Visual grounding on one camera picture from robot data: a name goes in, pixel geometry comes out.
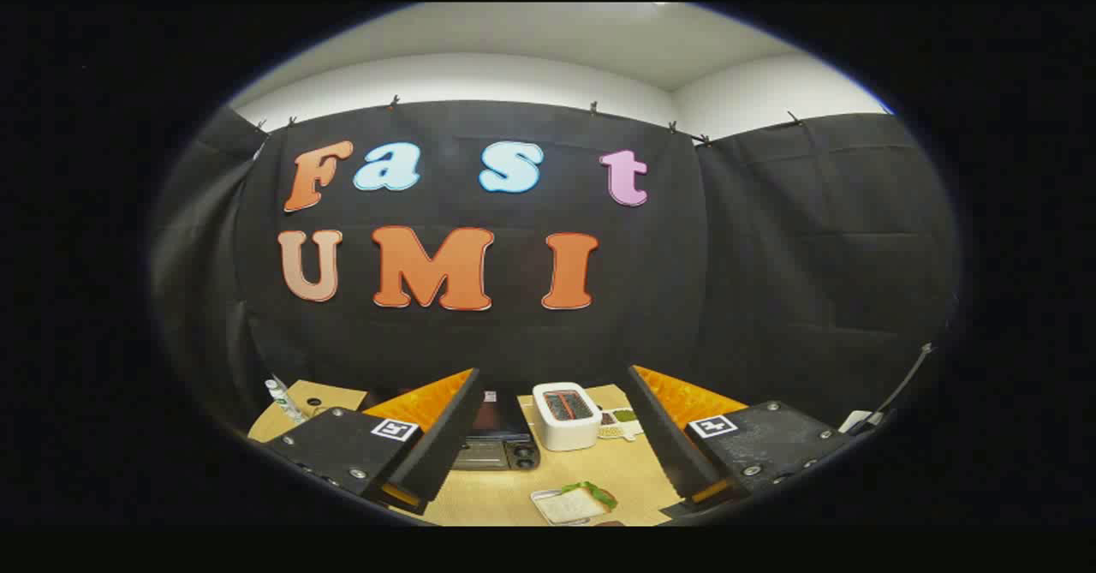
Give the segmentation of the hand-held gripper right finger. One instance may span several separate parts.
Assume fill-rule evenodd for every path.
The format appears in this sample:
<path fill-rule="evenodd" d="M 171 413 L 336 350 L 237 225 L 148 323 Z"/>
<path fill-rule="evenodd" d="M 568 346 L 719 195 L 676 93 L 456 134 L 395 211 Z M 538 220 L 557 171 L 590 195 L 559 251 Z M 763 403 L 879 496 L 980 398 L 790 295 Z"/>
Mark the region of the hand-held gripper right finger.
<path fill-rule="evenodd" d="M 641 366 L 627 369 L 627 398 L 680 496 L 666 514 L 700 514 L 760 498 L 852 442 L 783 401 L 745 405 Z"/>

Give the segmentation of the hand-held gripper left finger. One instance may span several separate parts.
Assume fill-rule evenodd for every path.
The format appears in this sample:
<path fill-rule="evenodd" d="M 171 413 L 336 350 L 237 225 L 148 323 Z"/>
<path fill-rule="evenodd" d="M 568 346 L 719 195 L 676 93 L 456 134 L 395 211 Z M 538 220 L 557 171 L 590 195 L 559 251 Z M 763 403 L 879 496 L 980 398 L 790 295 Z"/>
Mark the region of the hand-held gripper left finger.
<path fill-rule="evenodd" d="M 264 451 L 354 498 L 421 515 L 461 452 L 483 385 L 473 367 L 369 409 L 329 408 Z"/>

